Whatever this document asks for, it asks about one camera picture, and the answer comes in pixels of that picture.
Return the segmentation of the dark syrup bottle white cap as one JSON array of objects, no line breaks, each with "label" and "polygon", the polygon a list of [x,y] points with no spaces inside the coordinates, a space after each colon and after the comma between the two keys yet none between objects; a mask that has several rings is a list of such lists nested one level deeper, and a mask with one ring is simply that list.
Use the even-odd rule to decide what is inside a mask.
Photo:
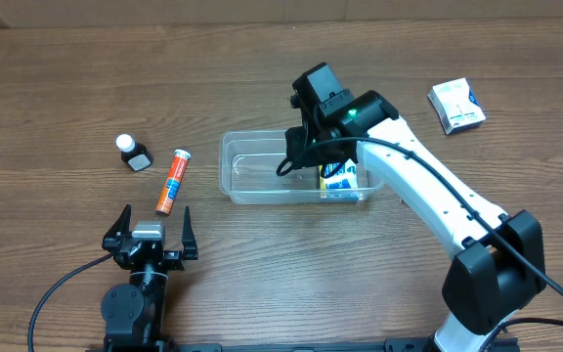
[{"label": "dark syrup bottle white cap", "polygon": [[138,143],[129,134],[120,134],[115,139],[120,150],[121,160],[134,172],[139,172],[152,165],[152,156],[145,145]]}]

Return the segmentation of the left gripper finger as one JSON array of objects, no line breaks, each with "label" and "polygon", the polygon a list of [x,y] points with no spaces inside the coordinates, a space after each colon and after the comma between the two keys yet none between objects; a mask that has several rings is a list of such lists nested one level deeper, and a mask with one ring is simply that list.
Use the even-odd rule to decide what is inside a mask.
[{"label": "left gripper finger", "polygon": [[190,208],[185,207],[182,230],[182,245],[185,252],[196,252],[196,240],[192,227]]},{"label": "left gripper finger", "polygon": [[127,234],[131,221],[131,205],[126,204],[113,225],[104,235],[104,239],[115,239],[117,236]]}]

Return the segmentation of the blue lozenge box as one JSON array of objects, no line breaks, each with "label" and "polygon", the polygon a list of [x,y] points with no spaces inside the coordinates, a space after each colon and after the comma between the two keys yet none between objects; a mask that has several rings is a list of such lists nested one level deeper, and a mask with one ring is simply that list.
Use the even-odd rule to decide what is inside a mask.
[{"label": "blue lozenge box", "polygon": [[321,198],[358,200],[360,198],[356,164],[348,159],[319,167]]}]

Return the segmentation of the orange effervescent tablet tube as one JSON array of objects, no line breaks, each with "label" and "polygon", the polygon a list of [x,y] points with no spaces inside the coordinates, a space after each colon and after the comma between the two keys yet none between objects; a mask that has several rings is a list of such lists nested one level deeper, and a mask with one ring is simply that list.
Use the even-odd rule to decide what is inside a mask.
[{"label": "orange effervescent tablet tube", "polygon": [[191,154],[189,152],[179,149],[174,151],[173,162],[155,208],[157,213],[163,215],[171,213],[190,159]]}]

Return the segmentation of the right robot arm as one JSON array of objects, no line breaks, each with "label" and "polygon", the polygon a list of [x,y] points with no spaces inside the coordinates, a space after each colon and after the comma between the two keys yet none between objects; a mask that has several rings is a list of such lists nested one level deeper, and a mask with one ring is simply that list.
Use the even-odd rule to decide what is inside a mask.
[{"label": "right robot arm", "polygon": [[279,175],[353,161],[388,185],[429,227],[452,261],[442,288],[449,315],[430,351],[483,351],[546,284],[540,222],[514,215],[460,181],[379,93],[356,97],[327,63],[292,84],[302,124],[285,133]]}]

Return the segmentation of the white plaster box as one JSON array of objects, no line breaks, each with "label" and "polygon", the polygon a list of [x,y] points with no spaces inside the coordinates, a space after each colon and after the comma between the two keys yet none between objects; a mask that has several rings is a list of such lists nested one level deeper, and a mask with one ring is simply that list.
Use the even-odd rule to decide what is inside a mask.
[{"label": "white plaster box", "polygon": [[428,99],[447,135],[475,128],[486,120],[466,78],[434,85]]}]

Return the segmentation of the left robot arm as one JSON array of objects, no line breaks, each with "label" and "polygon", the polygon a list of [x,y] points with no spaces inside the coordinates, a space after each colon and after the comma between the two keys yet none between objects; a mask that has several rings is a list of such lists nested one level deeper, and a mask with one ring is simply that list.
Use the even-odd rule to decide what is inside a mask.
[{"label": "left robot arm", "polygon": [[105,351],[176,351],[176,342],[162,332],[170,271],[183,271],[198,259],[188,208],[184,212],[181,250],[167,250],[160,221],[141,221],[130,229],[131,206],[105,233],[103,250],[128,271],[129,282],[113,286],[102,299],[106,323]]}]

